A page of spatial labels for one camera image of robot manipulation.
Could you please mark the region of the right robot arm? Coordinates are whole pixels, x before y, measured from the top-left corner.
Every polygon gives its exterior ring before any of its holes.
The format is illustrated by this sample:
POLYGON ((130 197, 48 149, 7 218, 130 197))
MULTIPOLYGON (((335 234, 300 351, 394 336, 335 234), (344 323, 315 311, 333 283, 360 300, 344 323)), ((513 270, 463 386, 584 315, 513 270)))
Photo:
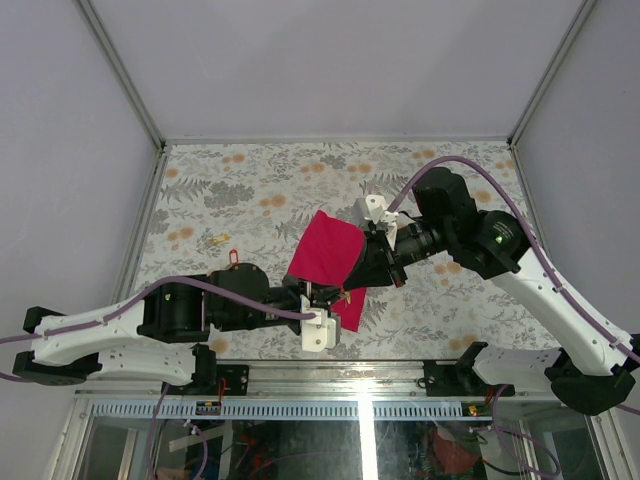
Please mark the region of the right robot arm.
POLYGON ((407 266, 446 252, 511 295, 559 344, 517 350, 475 342, 453 366, 455 386, 468 395, 502 386, 552 393, 589 416, 622 406, 636 384, 639 337, 617 327, 561 277, 521 215, 479 209, 464 178, 443 167, 415 175, 407 189, 420 214, 405 227, 397 225, 396 202, 379 195, 355 202, 365 244, 345 289, 400 287, 407 266))

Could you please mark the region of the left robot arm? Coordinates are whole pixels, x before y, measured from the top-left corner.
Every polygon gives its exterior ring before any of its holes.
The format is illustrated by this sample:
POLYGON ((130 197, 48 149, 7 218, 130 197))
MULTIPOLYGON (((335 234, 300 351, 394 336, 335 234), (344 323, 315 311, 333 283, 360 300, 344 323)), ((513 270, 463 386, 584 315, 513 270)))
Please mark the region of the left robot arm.
POLYGON ((93 311, 64 315, 27 310, 6 380, 73 386, 88 380, 156 381, 175 394, 204 395, 220 383, 214 333, 285 326, 303 350, 336 346, 338 287, 285 277, 272 287, 256 265, 238 263, 209 275, 170 276, 93 311))

